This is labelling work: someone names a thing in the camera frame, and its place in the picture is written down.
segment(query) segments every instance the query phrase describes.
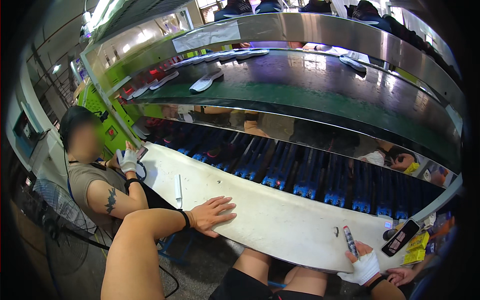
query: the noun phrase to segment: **black wrist band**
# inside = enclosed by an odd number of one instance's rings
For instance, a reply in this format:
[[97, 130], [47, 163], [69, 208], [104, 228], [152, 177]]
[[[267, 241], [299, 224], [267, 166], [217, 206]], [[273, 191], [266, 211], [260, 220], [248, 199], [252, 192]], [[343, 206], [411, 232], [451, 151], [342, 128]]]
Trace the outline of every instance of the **black wrist band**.
[[138, 180], [137, 178], [130, 178], [130, 179], [127, 179], [127, 181], [125, 182], [125, 190], [128, 191], [128, 188], [130, 187], [130, 183], [132, 182], [138, 182], [138, 183], [141, 183], [140, 180]]
[[181, 214], [185, 218], [185, 227], [181, 231], [186, 231], [190, 228], [190, 220], [188, 219], [187, 214], [181, 208], [178, 208], [177, 210], [181, 212]]
[[258, 121], [258, 114], [245, 113], [245, 121]]
[[379, 284], [381, 281], [386, 280], [386, 279], [387, 278], [383, 275], [381, 275], [380, 277], [375, 279], [375, 281], [373, 281], [372, 284], [367, 286], [367, 292], [370, 294], [372, 292], [373, 288], [377, 286], [377, 284]]

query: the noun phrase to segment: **black shorts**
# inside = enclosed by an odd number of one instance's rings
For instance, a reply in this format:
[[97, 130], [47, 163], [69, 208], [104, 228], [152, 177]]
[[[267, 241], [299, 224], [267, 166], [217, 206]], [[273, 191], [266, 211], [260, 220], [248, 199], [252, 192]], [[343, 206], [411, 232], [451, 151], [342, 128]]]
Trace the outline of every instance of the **black shorts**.
[[273, 293], [268, 286], [257, 279], [230, 268], [209, 300], [322, 300], [323, 297], [280, 290]]

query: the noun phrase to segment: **white work glove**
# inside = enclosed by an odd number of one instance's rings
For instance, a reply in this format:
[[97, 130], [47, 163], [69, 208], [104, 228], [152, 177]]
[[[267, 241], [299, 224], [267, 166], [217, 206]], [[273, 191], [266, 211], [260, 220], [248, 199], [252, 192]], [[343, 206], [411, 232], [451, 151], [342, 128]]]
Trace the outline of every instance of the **white work glove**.
[[380, 266], [378, 265], [377, 254], [370, 246], [363, 244], [362, 242], [355, 242], [357, 252], [360, 257], [357, 259], [350, 251], [345, 252], [346, 256], [353, 264], [353, 273], [338, 272], [337, 275], [348, 282], [364, 285], [373, 276], [380, 272]]
[[122, 156], [121, 151], [117, 149], [117, 159], [119, 161], [120, 169], [124, 174], [127, 172], [137, 170], [137, 154], [132, 149], [125, 150], [125, 156]]

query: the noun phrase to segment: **ceiling light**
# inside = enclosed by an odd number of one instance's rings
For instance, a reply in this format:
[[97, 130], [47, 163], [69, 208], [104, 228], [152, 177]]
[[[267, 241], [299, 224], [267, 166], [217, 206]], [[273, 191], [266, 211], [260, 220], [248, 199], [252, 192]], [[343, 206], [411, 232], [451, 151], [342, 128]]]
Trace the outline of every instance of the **ceiling light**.
[[61, 65], [56, 65], [55, 67], [53, 67], [52, 74], [55, 74], [56, 72], [58, 72], [58, 70], [60, 70], [60, 67], [61, 67]]

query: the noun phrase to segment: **sneaker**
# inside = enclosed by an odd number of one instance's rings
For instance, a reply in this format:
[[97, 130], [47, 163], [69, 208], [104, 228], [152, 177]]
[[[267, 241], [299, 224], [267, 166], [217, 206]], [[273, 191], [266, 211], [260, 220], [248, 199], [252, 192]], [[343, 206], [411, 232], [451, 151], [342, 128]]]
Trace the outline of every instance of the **sneaker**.
[[215, 13], [215, 22], [248, 14], [253, 14], [252, 5], [248, 0], [228, 0], [225, 8]]
[[282, 0], [262, 0], [255, 8], [255, 13], [283, 12]]
[[330, 3], [319, 0], [310, 0], [307, 5], [299, 8], [299, 12], [331, 13], [332, 9], [330, 8]]

